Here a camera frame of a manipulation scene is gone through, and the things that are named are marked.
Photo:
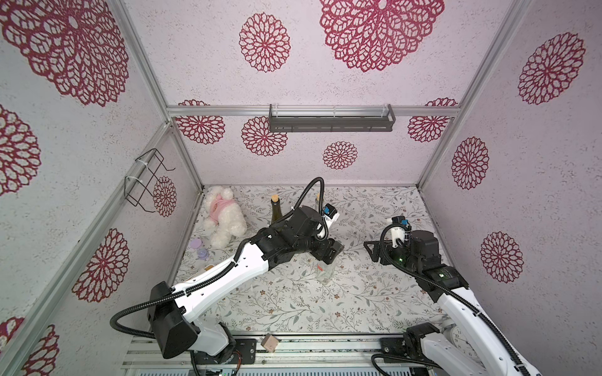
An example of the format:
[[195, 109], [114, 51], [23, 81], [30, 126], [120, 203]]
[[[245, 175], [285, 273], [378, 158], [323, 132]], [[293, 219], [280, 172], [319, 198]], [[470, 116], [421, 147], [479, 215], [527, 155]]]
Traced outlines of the clear bottle with red label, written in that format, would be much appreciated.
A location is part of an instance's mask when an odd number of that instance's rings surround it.
[[316, 263], [317, 276], [316, 279], [323, 285], [327, 285], [335, 272], [336, 259], [320, 260]]

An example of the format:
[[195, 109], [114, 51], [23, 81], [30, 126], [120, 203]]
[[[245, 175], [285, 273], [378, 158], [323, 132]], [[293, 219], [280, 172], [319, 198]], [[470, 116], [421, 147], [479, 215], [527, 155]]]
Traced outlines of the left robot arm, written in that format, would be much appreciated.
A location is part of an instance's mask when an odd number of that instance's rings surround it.
[[158, 300], [147, 310], [152, 333], [161, 355], [172, 359], [189, 350], [210, 357], [229, 357], [235, 340], [224, 324], [203, 324], [199, 318], [230, 292], [294, 255], [309, 253], [326, 265], [333, 263], [343, 245], [329, 238], [327, 230], [340, 213], [330, 204], [322, 211], [300, 206], [279, 223], [264, 227], [244, 240], [235, 254], [210, 271], [173, 287], [161, 282], [150, 292]]

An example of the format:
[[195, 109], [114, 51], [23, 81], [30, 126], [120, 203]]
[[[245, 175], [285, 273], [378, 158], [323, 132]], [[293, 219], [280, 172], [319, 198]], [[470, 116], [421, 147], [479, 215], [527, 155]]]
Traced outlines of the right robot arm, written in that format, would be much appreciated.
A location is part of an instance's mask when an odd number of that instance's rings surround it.
[[379, 240], [364, 244], [374, 263], [393, 266], [413, 278], [439, 305], [450, 324], [417, 324], [381, 342], [372, 356], [390, 363], [414, 363], [448, 375], [538, 375], [482, 309], [463, 276], [442, 261], [438, 239], [426, 230], [389, 225]]

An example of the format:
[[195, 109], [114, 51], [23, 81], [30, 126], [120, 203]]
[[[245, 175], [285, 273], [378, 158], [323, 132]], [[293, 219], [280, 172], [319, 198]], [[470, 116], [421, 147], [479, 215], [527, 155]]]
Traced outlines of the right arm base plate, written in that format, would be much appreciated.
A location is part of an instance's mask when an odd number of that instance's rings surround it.
[[424, 355], [420, 340], [412, 338], [410, 335], [383, 337], [379, 343], [382, 352], [390, 357], [415, 360], [419, 363], [434, 363]]

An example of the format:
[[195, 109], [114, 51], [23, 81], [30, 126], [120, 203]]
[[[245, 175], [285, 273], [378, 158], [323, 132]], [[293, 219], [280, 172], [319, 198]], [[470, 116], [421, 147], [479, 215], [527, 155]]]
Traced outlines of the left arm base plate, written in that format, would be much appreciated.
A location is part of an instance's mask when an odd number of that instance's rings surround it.
[[257, 340], [254, 338], [239, 338], [235, 344], [227, 346], [216, 356], [206, 352], [194, 351], [194, 361], [197, 365], [249, 365], [254, 364], [257, 355]]

